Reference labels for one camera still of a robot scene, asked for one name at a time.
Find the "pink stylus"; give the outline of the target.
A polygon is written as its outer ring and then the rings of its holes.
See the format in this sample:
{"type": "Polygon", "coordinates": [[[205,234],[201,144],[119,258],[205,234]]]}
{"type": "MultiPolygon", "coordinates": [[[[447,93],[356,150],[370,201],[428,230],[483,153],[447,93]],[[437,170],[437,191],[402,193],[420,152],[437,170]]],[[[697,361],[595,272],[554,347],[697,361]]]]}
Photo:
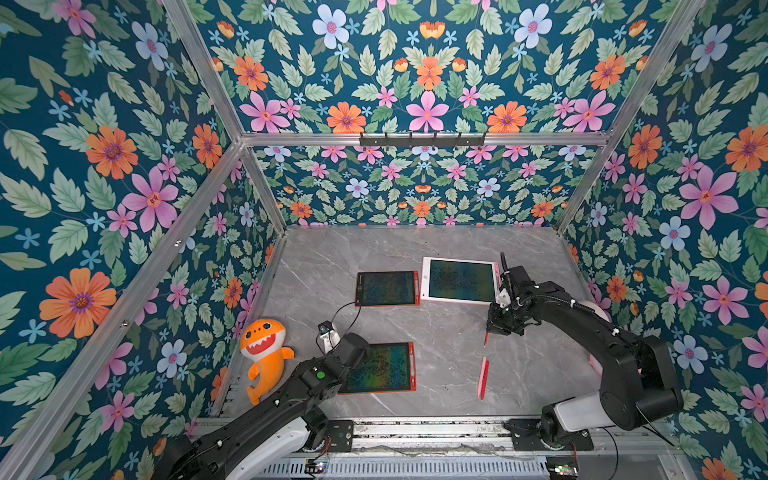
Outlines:
{"type": "Polygon", "coordinates": [[[480,378],[477,388],[477,396],[480,400],[484,400],[486,396],[488,375],[489,375],[490,362],[487,357],[483,357],[481,362],[480,378]]]}

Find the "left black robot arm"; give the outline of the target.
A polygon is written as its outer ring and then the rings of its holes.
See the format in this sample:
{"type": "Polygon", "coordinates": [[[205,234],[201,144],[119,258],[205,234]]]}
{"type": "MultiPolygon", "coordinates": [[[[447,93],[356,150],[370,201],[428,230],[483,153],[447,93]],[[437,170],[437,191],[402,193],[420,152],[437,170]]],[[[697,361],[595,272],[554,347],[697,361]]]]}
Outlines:
{"type": "Polygon", "coordinates": [[[212,433],[167,444],[155,479],[248,479],[282,457],[325,438],[319,405],[336,396],[365,358],[368,342],[356,333],[329,353],[301,362],[264,401],[212,433]]]}

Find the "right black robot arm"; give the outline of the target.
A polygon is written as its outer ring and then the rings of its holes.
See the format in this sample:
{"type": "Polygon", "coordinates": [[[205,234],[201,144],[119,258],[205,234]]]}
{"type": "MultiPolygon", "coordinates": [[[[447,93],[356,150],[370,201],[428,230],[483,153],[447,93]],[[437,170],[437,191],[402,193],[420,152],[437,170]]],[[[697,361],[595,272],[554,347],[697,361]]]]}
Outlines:
{"type": "Polygon", "coordinates": [[[486,332],[525,334],[549,324],[585,349],[601,367],[599,389],[542,408],[535,436],[551,449],[591,429],[624,431],[649,426],[683,410],[683,395],[665,342],[612,324],[592,302],[578,301],[560,285],[537,283],[522,266],[501,260],[497,300],[486,332]]]}

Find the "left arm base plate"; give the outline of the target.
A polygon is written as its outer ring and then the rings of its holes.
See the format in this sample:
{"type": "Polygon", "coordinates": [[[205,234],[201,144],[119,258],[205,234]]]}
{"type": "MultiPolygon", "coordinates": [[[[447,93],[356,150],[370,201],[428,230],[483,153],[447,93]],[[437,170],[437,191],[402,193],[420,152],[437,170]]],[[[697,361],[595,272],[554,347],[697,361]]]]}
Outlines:
{"type": "Polygon", "coordinates": [[[349,453],[352,451],[355,422],[352,420],[330,420],[320,427],[311,443],[316,453],[349,453]]]}

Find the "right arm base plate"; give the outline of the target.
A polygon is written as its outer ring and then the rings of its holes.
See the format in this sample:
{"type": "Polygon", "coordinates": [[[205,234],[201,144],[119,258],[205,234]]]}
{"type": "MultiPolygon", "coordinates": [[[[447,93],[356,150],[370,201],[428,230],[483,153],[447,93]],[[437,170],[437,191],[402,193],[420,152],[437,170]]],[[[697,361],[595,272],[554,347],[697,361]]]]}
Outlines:
{"type": "Polygon", "coordinates": [[[533,418],[511,418],[502,427],[511,434],[516,451],[593,451],[594,443],[587,430],[567,432],[551,422],[533,418]]]}

